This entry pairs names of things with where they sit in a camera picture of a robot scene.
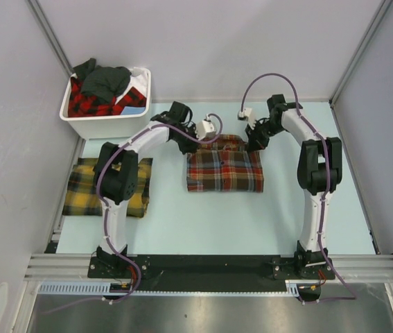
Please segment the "aluminium frame rail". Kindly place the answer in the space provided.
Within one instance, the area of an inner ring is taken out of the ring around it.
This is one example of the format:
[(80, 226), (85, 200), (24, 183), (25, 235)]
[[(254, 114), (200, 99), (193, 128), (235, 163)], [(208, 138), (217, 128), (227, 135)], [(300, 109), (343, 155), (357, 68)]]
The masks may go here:
[[(347, 283), (393, 283), (393, 255), (331, 255), (333, 266)], [(83, 281), (90, 255), (34, 254), (26, 280)]]

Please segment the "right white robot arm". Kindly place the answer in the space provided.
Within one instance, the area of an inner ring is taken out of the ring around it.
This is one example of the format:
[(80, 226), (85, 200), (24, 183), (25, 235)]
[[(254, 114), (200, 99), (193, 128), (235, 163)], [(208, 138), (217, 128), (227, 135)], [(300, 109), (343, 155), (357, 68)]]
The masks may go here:
[(267, 100), (269, 115), (258, 119), (251, 108), (242, 107), (238, 119), (247, 123), (249, 152), (265, 149), (270, 138), (291, 134), (300, 146), (297, 181), (304, 191), (304, 223), (293, 263), (294, 274), (314, 279), (330, 267), (326, 249), (326, 218), (333, 192), (342, 181), (342, 142), (325, 137), (308, 120), (297, 102), (286, 102), (282, 94)]

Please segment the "folded yellow plaid shirt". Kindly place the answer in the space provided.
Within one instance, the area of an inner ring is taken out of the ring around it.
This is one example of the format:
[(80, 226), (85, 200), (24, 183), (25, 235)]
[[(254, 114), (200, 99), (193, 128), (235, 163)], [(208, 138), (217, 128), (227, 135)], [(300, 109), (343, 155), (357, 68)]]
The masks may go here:
[[(98, 158), (79, 158), (73, 166), (62, 214), (64, 216), (102, 216), (103, 208), (94, 186), (94, 167)], [(138, 184), (128, 203), (127, 216), (143, 218), (150, 201), (152, 158), (144, 158), (138, 164)]]

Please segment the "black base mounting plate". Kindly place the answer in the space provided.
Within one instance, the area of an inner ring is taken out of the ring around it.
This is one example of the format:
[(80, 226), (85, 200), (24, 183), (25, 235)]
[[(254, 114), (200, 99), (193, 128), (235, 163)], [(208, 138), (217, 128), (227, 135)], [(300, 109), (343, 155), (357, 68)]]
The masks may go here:
[(135, 255), (124, 261), (115, 255), (92, 255), (87, 276), (120, 282), (113, 292), (138, 282), (139, 291), (260, 293), (284, 291), (286, 281), (316, 285), (334, 281), (325, 262), (306, 266), (298, 257), (279, 255)]

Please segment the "red brown plaid shirt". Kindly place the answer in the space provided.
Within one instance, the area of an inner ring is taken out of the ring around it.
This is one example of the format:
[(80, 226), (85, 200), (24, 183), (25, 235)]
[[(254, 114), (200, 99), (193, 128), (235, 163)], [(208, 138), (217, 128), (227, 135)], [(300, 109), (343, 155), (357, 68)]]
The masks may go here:
[(262, 193), (264, 174), (258, 151), (249, 152), (238, 135), (221, 135), (187, 155), (186, 188), (190, 192)]

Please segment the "white plastic laundry bin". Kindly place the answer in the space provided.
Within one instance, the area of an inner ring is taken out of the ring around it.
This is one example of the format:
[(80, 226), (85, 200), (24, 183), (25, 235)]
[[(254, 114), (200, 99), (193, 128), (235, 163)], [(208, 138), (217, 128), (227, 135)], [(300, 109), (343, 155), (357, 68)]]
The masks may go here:
[(68, 123), (83, 139), (104, 139), (110, 137), (129, 137), (141, 130), (150, 118), (151, 105), (151, 80), (149, 69), (134, 67), (130, 69), (135, 78), (146, 79), (146, 105), (140, 108), (125, 106), (118, 115), (92, 116), (92, 117), (70, 117), (68, 115), (69, 99), (72, 91), (71, 80), (77, 75), (73, 74), (67, 81), (67, 87), (60, 108), (61, 120)]

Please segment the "white shirt in bin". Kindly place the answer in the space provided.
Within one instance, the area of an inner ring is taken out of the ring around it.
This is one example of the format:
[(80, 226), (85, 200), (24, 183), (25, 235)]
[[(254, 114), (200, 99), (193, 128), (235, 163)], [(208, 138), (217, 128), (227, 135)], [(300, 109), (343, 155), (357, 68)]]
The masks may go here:
[(131, 70), (130, 82), (122, 95), (117, 98), (117, 101), (120, 101), (132, 88), (135, 88), (144, 97), (147, 97), (149, 86), (150, 71), (144, 67), (134, 67)]

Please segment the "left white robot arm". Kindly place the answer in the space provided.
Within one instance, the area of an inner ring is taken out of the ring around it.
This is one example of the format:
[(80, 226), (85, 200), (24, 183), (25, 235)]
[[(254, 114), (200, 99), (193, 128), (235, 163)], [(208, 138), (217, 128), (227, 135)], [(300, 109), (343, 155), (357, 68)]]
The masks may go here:
[(104, 238), (96, 257), (112, 277), (120, 277), (130, 265), (125, 237), (128, 201), (134, 197), (139, 180), (139, 161), (154, 148), (173, 140), (182, 153), (197, 148), (193, 113), (174, 101), (168, 111), (156, 114), (142, 130), (120, 144), (102, 145), (94, 167), (94, 185), (103, 211)]

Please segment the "red black checked shirt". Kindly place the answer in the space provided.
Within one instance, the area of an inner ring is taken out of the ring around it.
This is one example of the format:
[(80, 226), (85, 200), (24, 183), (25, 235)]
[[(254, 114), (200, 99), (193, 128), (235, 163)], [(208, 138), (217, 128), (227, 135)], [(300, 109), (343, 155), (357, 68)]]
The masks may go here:
[(132, 87), (124, 94), (120, 101), (117, 97), (107, 103), (101, 101), (97, 96), (85, 96), (80, 92), (82, 81), (70, 78), (71, 93), (68, 102), (68, 117), (107, 117), (129, 115), (128, 109), (136, 110), (146, 107), (146, 97), (136, 88)]

